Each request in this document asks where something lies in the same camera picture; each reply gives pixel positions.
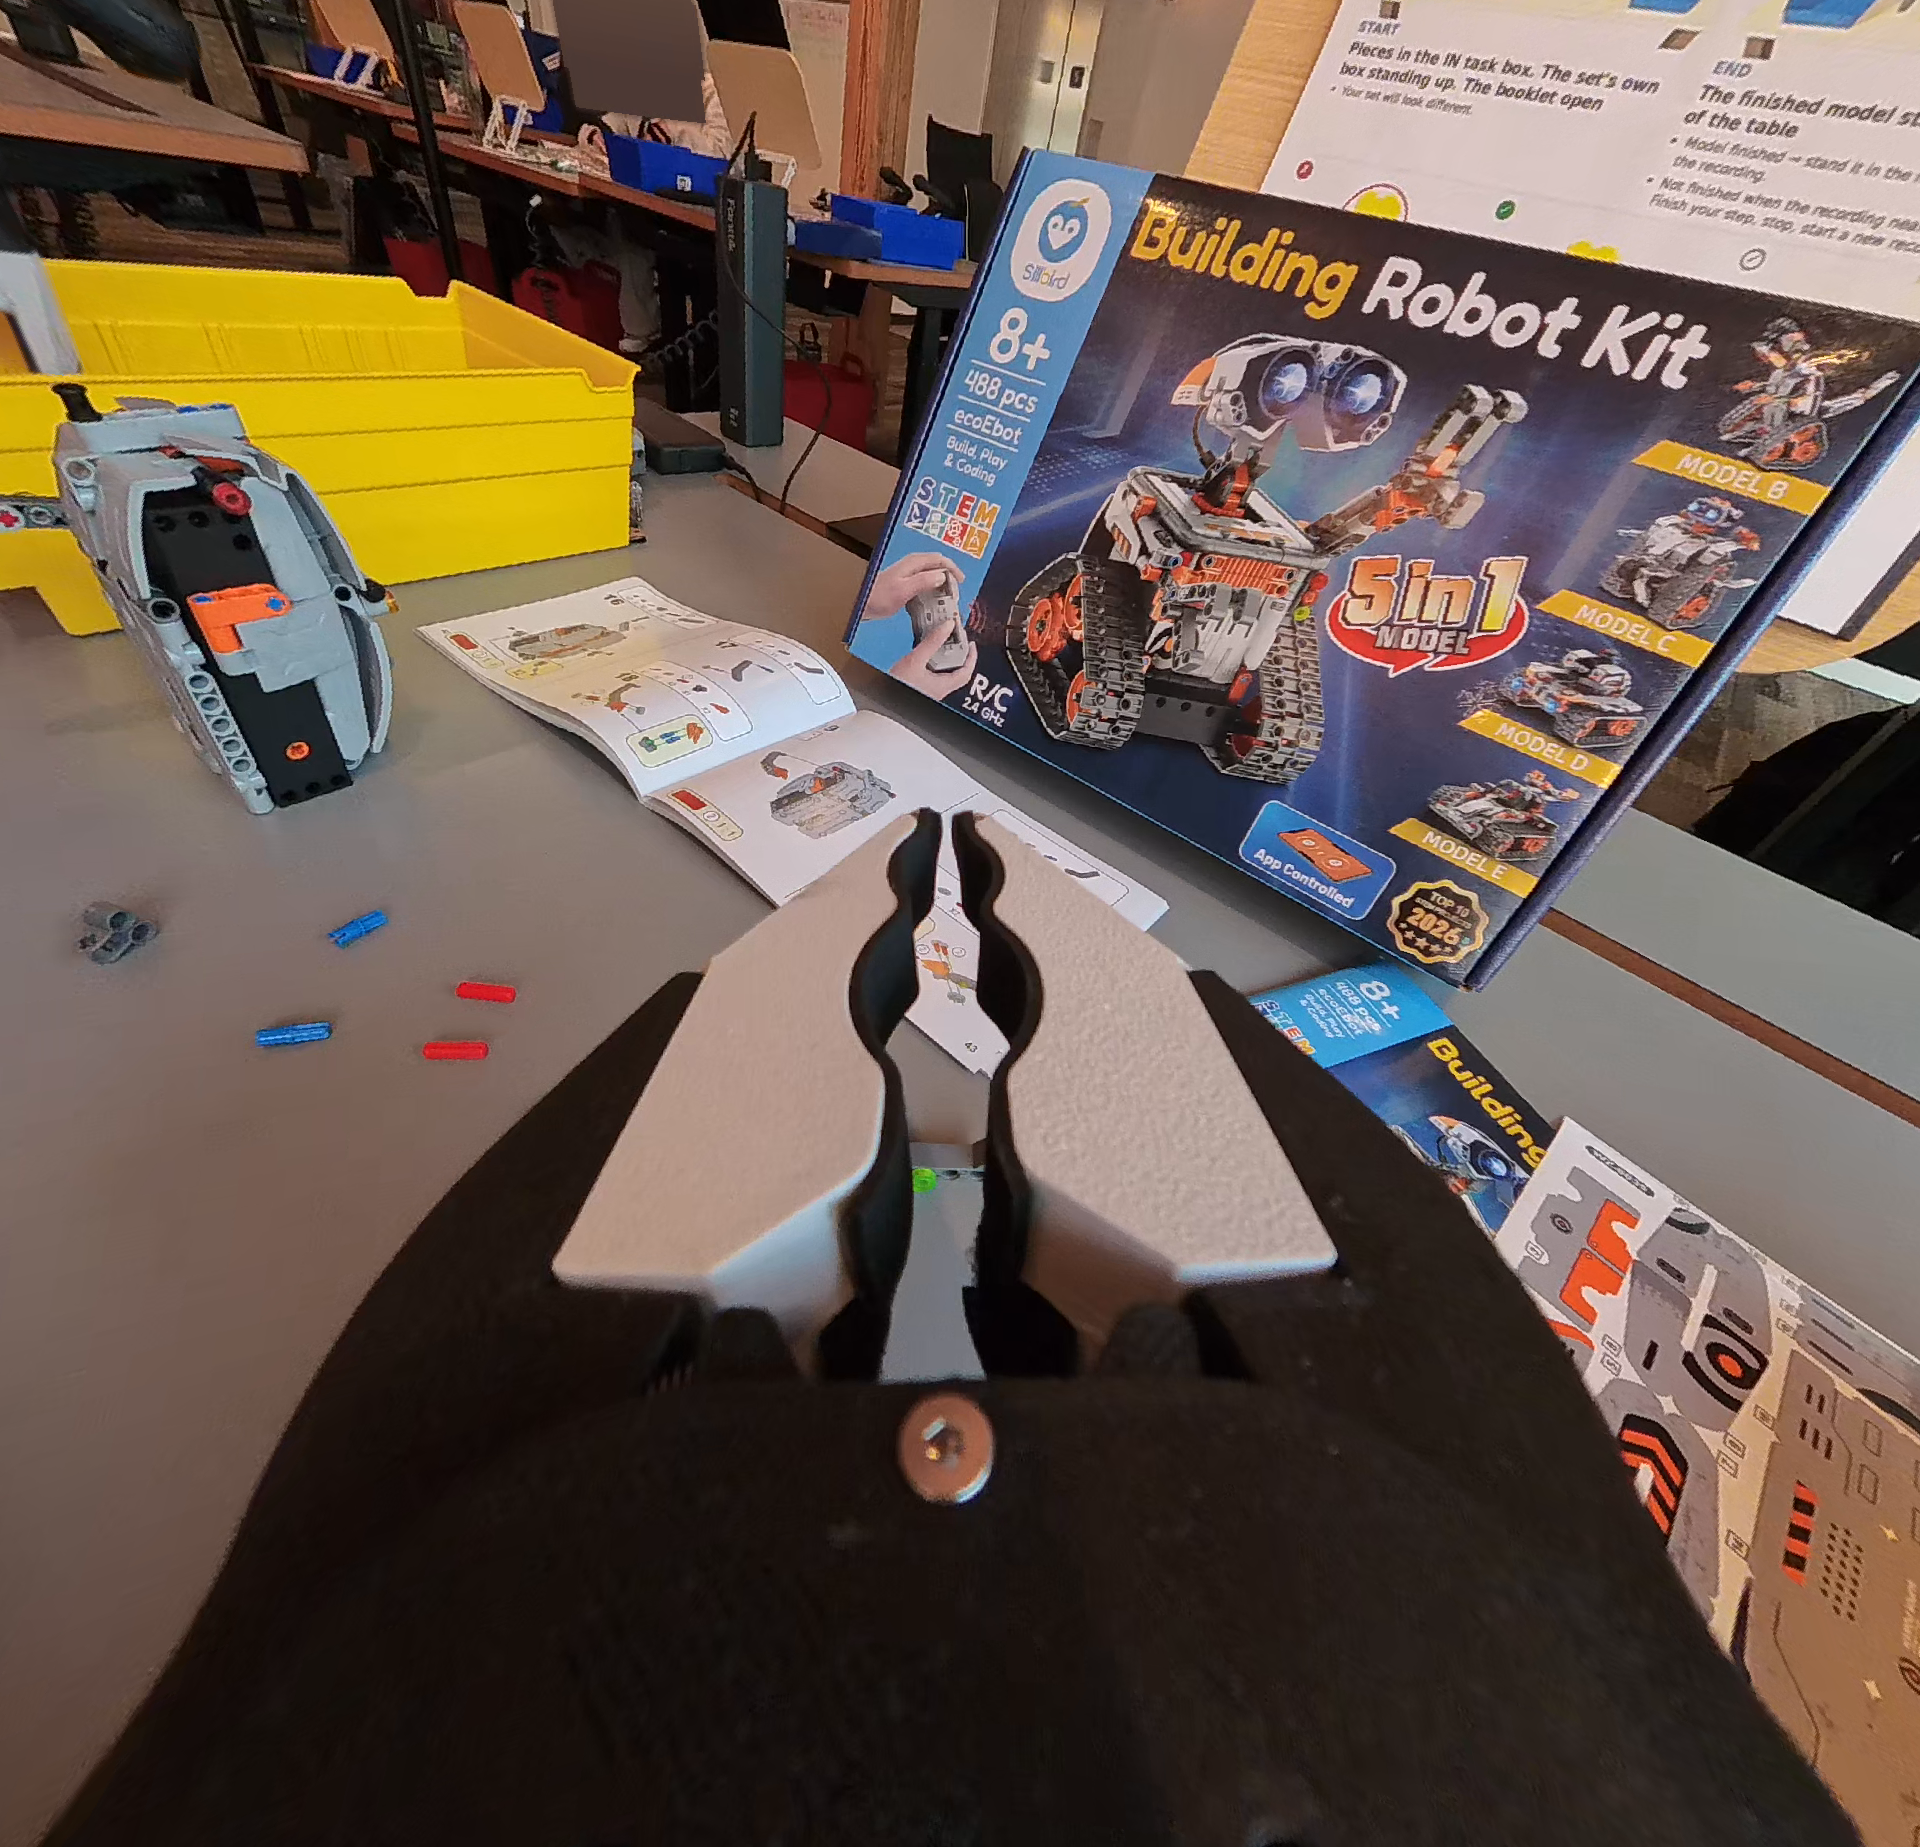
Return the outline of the blue manual booklet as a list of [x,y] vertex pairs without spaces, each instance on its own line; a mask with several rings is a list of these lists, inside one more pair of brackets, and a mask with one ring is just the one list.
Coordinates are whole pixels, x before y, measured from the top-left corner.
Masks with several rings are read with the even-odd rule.
[[1555,1128],[1417,975],[1332,971],[1252,1003],[1501,1232]]

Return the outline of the wooden post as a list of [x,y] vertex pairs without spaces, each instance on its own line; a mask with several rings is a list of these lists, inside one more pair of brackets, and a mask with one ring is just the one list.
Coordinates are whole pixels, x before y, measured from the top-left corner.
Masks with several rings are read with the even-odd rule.
[[904,172],[921,0],[848,0],[841,115],[841,189],[879,196]]

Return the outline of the red storage bin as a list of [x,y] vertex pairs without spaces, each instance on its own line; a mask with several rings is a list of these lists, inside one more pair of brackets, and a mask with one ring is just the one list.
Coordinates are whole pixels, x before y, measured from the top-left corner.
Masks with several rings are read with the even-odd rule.
[[622,343],[620,271],[605,262],[574,267],[525,267],[512,281],[514,303],[547,324],[618,352]]

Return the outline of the blue storage bin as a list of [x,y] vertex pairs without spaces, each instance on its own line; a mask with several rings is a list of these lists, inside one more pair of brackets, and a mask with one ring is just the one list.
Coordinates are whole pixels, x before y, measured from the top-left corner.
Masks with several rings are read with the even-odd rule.
[[683,203],[711,206],[728,164],[724,154],[702,154],[670,142],[620,134],[607,129],[603,144],[614,181]]
[[969,256],[963,220],[906,203],[831,195],[831,225],[845,238],[841,256],[909,270],[955,270]]

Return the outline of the yellow plastic bin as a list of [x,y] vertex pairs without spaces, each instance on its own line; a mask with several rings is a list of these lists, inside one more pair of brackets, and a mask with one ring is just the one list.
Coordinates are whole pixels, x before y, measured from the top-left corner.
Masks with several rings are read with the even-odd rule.
[[630,538],[634,364],[476,287],[42,262],[79,379],[222,400],[396,586]]

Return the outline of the partly built robot model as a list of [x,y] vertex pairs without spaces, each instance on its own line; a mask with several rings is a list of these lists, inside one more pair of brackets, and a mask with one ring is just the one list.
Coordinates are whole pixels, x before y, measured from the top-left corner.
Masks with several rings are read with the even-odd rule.
[[201,761],[258,815],[349,788],[392,719],[387,589],[227,403],[54,391],[61,518]]

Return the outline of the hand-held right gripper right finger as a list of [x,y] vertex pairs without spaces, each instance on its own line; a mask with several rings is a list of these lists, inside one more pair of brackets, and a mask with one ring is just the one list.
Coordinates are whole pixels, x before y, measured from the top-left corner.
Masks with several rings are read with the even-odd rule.
[[990,1377],[1065,1377],[1133,1307],[1324,1273],[1335,1243],[1192,973],[1001,821],[952,818],[990,1079],[965,1309]]

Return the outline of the orange sticker sheets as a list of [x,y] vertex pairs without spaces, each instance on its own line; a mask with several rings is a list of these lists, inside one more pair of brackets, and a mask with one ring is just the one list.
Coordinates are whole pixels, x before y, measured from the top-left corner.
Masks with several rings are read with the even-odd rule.
[[1862,1840],[1916,1843],[1916,1358],[1570,1119],[1495,1245],[1717,1640]]

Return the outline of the long wooden table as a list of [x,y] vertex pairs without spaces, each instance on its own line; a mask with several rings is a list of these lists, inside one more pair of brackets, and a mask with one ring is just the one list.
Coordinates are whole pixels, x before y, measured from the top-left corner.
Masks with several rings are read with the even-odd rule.
[[[251,59],[248,71],[259,84],[275,84],[287,94],[303,95],[311,102],[327,102],[360,125],[371,123],[374,131],[379,131],[375,145],[396,158],[406,157],[420,178],[427,176],[420,131],[409,107],[392,104],[381,95],[360,91],[359,88],[304,74],[297,68]],[[591,206],[634,211],[645,215],[645,223],[652,228],[667,228],[669,235],[683,242],[691,242],[697,235],[709,240],[715,226],[715,214],[709,206],[679,200],[669,195],[650,195],[594,172],[550,168],[535,160],[527,149],[514,154],[489,149],[480,142],[446,125],[441,115],[436,115],[432,152],[441,178],[489,209],[503,207],[511,200],[525,200],[532,195],[543,195],[552,200],[567,198],[584,207]],[[788,262],[815,267],[826,277],[872,284],[899,295],[909,308],[930,308],[934,315],[955,313],[972,287],[970,264],[952,270],[923,270],[799,250],[796,245],[787,250],[787,256]]]

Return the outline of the open instruction booklet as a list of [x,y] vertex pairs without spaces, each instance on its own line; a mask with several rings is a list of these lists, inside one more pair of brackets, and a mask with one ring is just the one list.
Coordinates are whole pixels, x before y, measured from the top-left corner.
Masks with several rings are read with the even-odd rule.
[[899,719],[855,708],[829,657],[637,581],[422,626],[446,660],[605,753],[637,799],[772,904],[891,821],[992,818],[1137,929],[1166,900],[995,794]]

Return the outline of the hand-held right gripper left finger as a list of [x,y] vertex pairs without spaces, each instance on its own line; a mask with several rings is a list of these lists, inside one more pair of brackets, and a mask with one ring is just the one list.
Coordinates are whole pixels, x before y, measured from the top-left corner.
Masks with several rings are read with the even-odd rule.
[[886,825],[715,954],[559,1245],[559,1281],[759,1307],[877,1380],[915,1225],[889,1040],[919,994],[941,815]]

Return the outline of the black tall device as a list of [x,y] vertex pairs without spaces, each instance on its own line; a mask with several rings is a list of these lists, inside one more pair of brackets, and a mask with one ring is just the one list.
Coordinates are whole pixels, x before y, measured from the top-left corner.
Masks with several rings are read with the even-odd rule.
[[787,198],[772,180],[715,189],[719,386],[722,437],[783,443]]

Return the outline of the wood-edged grey desk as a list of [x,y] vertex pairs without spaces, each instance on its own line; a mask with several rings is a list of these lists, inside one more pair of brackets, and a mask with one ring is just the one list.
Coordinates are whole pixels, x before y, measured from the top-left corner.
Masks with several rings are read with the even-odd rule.
[[160,226],[261,234],[254,173],[281,180],[291,225],[311,232],[301,142],[184,88],[127,71],[54,62],[2,42],[2,243],[34,250],[19,189],[110,195]]

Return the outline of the blue robot kit box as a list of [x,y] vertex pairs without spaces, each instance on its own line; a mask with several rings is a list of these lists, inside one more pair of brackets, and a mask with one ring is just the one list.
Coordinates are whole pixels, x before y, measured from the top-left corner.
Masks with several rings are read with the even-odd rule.
[[1916,352],[1026,152],[847,642],[1474,989],[1916,420]]

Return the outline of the plain black backpack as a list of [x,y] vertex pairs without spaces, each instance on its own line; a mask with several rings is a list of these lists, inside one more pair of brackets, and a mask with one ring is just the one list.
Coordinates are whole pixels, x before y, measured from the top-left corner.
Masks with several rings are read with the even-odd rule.
[[1637,810],[1751,857],[1916,702],[1917,629],[1810,670],[1733,675],[1643,786]]

